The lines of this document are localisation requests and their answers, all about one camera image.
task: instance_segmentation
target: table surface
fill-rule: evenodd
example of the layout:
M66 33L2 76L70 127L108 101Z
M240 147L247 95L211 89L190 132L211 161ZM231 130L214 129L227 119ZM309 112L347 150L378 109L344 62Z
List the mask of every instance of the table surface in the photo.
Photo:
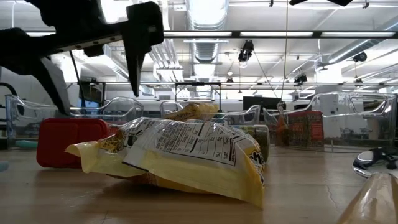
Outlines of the table surface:
M336 223L366 179L356 154L271 149L264 210L220 195L133 186L80 170L46 169L35 151L0 151L0 223Z

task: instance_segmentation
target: ceiling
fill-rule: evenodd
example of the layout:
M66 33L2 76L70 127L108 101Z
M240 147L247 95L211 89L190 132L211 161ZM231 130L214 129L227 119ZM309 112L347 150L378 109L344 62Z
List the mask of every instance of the ceiling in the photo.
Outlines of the ceiling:
M129 1L115 1L128 4ZM289 7L286 1L275 0L274 6L269 7L269 1L229 0L228 13L224 30L377 30L387 21L397 16L398 1L370 1L370 7L362 9L364 1L353 1L346 8L337 8L326 1L308 1L300 7ZM187 30L187 11L185 1L170 0L169 26L171 30ZM21 27L26 31L52 31L40 19L39 11L30 4L18 1L0 0L0 29ZM250 58L246 68L240 68L238 52L243 46L244 39L222 39L228 43L220 44L219 54L213 62L216 64L214 80L225 81L228 72L233 72L235 82L265 81L265 75L270 82L281 82L284 74L293 78L292 73L297 67L313 59L319 54L332 54L352 43L352 39L254 39L255 54ZM183 77L191 78L193 73L193 58L190 44L183 39L174 39L174 48L178 61L183 68ZM123 46L122 42L111 44L113 47ZM359 62L354 69L354 62L339 63L344 81L351 82L354 76L369 74L383 68L395 65L398 56L398 40L386 40L367 49L368 59ZM113 50L113 59L126 68L123 50ZM95 76L99 79L115 81L117 75L112 69L96 60L82 60L82 65L87 68L82 75ZM156 81L153 76L154 62L146 57L142 68L142 79L147 82ZM313 68L306 71L308 81L314 82ZM398 78L396 70L370 78L367 82L395 82Z

